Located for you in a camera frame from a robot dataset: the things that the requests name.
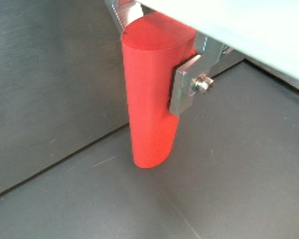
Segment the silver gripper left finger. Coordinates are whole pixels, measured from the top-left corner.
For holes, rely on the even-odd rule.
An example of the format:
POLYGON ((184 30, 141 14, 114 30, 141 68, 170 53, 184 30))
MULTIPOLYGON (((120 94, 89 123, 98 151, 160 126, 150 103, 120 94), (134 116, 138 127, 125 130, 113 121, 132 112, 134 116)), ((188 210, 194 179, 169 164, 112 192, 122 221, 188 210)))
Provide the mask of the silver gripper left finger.
POLYGON ((141 5, 136 0, 104 0, 104 3, 121 33, 125 26, 142 17, 141 5))

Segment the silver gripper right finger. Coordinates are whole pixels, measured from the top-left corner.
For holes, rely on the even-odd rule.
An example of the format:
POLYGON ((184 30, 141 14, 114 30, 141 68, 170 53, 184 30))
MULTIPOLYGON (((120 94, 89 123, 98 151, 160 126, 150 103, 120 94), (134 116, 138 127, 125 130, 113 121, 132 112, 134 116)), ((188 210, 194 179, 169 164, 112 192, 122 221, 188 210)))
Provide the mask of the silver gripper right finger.
POLYGON ((173 73, 169 112, 174 116, 178 116, 190 106, 197 92, 205 94, 211 90, 213 80, 209 77, 209 71, 232 50, 229 46, 201 32, 196 33, 194 55, 174 68, 173 73))

